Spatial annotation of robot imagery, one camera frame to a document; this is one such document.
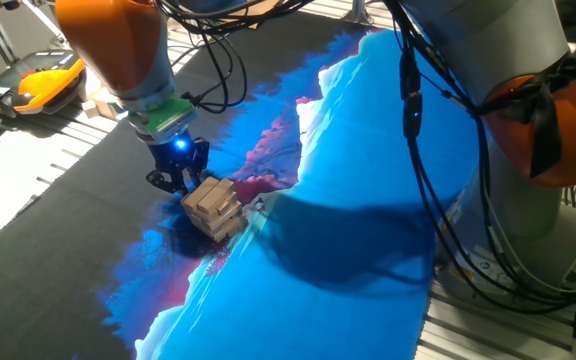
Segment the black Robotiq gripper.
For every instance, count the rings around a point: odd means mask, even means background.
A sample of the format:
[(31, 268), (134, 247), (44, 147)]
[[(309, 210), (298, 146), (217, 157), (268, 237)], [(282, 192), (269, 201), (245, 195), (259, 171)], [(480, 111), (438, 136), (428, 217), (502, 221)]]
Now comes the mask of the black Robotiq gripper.
[(165, 192), (182, 196), (188, 194), (183, 172), (188, 169), (195, 187), (201, 185), (201, 173), (207, 167), (210, 143), (201, 137), (192, 139), (184, 132), (171, 141), (149, 144), (155, 161), (155, 170), (146, 175), (146, 181)]

